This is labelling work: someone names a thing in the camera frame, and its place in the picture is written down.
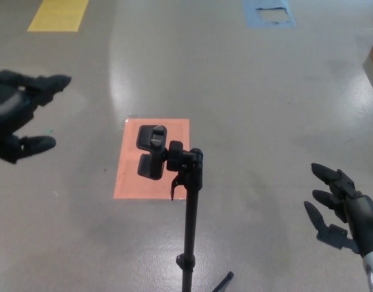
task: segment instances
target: stand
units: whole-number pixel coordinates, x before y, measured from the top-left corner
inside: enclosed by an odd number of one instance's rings
[[[174,199],[174,189],[177,186],[184,186],[186,189],[184,253],[176,258],[176,264],[183,271],[182,292],[191,292],[198,193],[203,187],[203,152],[198,148],[185,151],[179,141],[171,141],[169,149],[166,149],[166,136],[167,129],[164,126],[140,127],[136,146],[150,154],[141,156],[138,174],[150,179],[161,179],[164,163],[167,161],[167,170],[178,172],[172,182],[171,199]],[[213,292],[222,290],[233,277],[234,274],[229,272]]]

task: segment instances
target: yellow tape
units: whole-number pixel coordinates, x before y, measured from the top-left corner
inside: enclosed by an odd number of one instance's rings
[[[43,0],[29,32],[77,32],[89,0]]]

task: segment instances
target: black pole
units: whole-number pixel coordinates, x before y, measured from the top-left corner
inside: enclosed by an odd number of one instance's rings
[[[197,222],[198,192],[186,193],[184,253],[176,259],[182,269],[182,292],[192,291],[192,274],[195,266],[194,241]]]

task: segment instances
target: tripod leg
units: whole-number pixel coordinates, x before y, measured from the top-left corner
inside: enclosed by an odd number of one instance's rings
[[[234,273],[229,272],[227,276],[220,282],[220,284],[217,285],[217,287],[212,292],[220,292],[221,289],[223,289],[229,283],[229,281],[232,280],[233,277]]]

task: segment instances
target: orange square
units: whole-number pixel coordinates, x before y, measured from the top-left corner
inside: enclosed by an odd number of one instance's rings
[[[167,128],[166,147],[171,140],[181,141],[184,149],[189,150],[188,119],[128,119],[125,122],[123,141],[117,170],[114,199],[170,199],[171,183],[176,172],[164,167],[163,177],[154,181],[138,175],[141,154],[147,153],[136,147],[136,139],[141,125],[163,125]],[[174,199],[185,199],[183,186],[175,189]]]

